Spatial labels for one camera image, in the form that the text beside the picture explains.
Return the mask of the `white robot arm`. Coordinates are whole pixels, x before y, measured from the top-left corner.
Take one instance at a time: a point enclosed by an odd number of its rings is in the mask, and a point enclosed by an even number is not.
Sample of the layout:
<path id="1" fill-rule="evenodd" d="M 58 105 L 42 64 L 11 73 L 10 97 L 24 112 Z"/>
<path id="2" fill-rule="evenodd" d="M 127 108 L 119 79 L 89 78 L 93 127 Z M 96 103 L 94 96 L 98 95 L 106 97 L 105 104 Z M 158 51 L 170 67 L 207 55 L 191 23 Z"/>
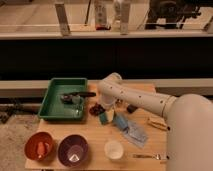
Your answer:
<path id="1" fill-rule="evenodd" d="M 102 96 L 120 99 L 165 119 L 166 171 L 213 171 L 213 103 L 197 94 L 175 97 L 122 85 L 112 73 L 98 83 Z"/>

